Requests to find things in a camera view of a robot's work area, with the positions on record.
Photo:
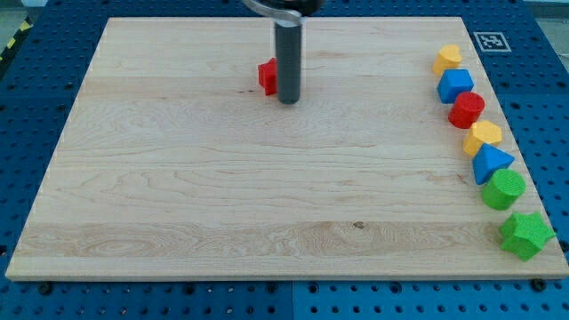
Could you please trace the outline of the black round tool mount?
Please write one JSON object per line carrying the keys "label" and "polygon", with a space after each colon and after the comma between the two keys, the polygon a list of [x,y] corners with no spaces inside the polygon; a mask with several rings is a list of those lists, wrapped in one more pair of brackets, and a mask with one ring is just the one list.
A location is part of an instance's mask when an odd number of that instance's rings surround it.
{"label": "black round tool mount", "polygon": [[301,16],[309,16],[319,11],[325,0],[267,0],[267,3],[277,9],[294,10]]}

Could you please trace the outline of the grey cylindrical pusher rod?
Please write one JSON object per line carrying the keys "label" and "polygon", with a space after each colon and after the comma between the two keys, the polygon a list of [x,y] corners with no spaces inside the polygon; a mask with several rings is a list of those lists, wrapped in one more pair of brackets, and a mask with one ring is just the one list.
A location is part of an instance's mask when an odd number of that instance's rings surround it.
{"label": "grey cylindrical pusher rod", "polygon": [[274,33],[277,97],[281,103],[292,105],[301,96],[302,26],[275,21]]}

